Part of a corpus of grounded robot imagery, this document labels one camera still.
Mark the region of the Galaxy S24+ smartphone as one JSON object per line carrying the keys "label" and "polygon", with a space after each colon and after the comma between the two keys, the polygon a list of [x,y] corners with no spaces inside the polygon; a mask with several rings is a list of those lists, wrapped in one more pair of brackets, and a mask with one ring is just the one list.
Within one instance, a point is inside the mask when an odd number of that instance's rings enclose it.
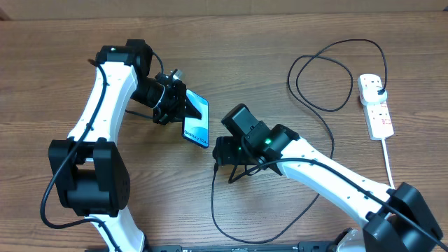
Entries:
{"label": "Galaxy S24+ smartphone", "polygon": [[209,102],[192,90],[186,90],[186,96],[193,105],[201,112],[202,119],[183,119],[184,139],[197,144],[202,148],[209,147]]}

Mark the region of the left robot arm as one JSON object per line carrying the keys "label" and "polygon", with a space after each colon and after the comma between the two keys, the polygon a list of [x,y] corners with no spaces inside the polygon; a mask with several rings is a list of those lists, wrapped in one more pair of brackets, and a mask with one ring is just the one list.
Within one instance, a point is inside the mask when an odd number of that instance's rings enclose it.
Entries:
{"label": "left robot arm", "polygon": [[48,189],[57,191],[61,205],[74,210],[79,223],[96,227],[107,251],[150,250],[128,208],[130,175],[117,147],[128,103],[150,108],[156,124],[181,123],[184,139],[209,145],[208,101],[186,87],[179,70],[150,77],[156,58],[142,39],[102,47],[92,61],[95,83],[79,121],[66,139],[52,141],[48,149]]}

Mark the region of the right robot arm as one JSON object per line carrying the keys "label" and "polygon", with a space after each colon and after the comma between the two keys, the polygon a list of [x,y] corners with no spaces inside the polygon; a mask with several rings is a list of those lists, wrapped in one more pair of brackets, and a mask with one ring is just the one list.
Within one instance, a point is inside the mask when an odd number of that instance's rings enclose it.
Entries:
{"label": "right robot arm", "polygon": [[365,178],[286,126],[270,129],[245,104],[235,106],[221,122],[231,135],[216,140],[216,167],[248,166],[248,173],[269,168],[316,191],[358,224],[358,229],[344,231],[330,251],[447,249],[438,222],[414,186],[392,188]]}

